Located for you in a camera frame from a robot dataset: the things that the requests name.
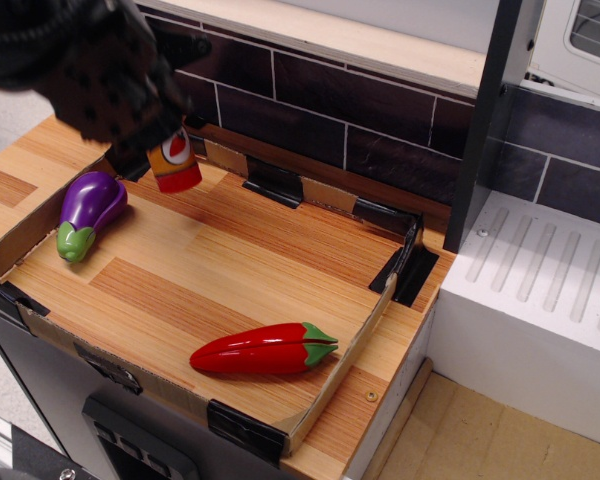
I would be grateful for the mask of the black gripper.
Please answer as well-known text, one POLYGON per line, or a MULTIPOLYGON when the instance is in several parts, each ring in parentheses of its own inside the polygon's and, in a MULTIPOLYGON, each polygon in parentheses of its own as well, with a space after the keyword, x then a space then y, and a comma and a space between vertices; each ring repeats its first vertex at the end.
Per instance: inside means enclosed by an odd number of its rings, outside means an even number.
POLYGON ((203 35, 150 25, 131 1, 71 1, 66 50, 35 92, 86 140, 144 152, 193 111, 177 69, 211 52, 203 35))

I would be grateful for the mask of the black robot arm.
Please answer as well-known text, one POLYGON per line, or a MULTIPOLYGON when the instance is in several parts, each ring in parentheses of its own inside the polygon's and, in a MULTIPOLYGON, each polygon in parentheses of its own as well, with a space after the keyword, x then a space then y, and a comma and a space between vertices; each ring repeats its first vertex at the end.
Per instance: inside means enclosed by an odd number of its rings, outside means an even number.
POLYGON ((145 152, 193 111, 177 69, 203 36, 152 27, 132 1, 0 1, 0 90, 32 90, 86 140, 145 152))

